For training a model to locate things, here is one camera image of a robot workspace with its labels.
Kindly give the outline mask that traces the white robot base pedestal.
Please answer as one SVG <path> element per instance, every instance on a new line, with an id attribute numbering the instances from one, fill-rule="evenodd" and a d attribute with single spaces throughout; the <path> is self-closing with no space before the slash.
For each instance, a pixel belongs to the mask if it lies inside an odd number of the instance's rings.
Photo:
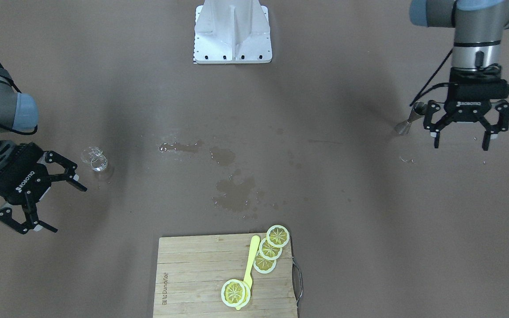
<path id="1" fill-rule="evenodd" d="M 206 0 L 194 18 L 194 63 L 272 61 L 269 10 L 260 1 Z"/>

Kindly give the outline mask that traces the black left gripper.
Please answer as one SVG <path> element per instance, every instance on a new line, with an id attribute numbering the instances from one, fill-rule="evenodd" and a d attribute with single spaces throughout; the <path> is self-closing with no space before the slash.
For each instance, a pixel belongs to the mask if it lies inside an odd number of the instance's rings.
<path id="1" fill-rule="evenodd" d="M 448 90 L 450 82 L 443 82 L 442 85 Z M 442 115 L 438 121 L 432 122 L 433 115 L 441 109 L 444 109 L 444 115 Z M 495 124 L 489 123 L 485 117 L 491 109 L 498 113 L 498 121 Z M 509 129 L 509 102 L 505 99 L 500 99 L 497 102 L 493 102 L 492 99 L 467 102 L 455 101 L 446 97 L 444 104 L 442 104 L 434 100 L 429 100 L 425 110 L 423 126 L 424 129 L 430 132 L 431 137 L 434 137 L 434 148 L 439 148 L 441 131 L 447 125 L 453 122 L 477 121 L 479 121 L 485 129 L 482 149 L 483 151 L 488 151 L 491 140 L 496 139 L 500 132 L 506 132 Z"/>

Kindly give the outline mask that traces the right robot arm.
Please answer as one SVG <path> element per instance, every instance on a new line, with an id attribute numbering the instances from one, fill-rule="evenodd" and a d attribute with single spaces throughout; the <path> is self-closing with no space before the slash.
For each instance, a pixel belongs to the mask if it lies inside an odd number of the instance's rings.
<path id="1" fill-rule="evenodd" d="M 38 107 L 27 93 L 22 93 L 8 70 L 0 62 L 0 132 L 34 135 L 38 129 Z M 30 230 L 57 228 L 42 221 L 37 203 L 55 182 L 67 182 L 85 192 L 79 183 L 77 164 L 63 155 L 44 150 L 37 144 L 16 144 L 0 139 L 0 222 L 20 234 Z"/>

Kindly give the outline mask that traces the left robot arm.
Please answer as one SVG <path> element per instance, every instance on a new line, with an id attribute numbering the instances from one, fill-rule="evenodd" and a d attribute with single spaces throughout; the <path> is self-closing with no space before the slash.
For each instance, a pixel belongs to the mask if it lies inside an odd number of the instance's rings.
<path id="1" fill-rule="evenodd" d="M 509 83 L 499 64 L 504 30 L 509 30 L 509 0 L 413 0 L 409 17 L 423 27 L 454 29 L 449 79 L 433 86 L 447 88 L 444 102 L 420 102 L 424 87 L 410 106 L 406 125 L 423 120 L 424 129 L 440 145 L 441 131 L 451 123 L 481 123 L 482 148 L 509 129 Z"/>

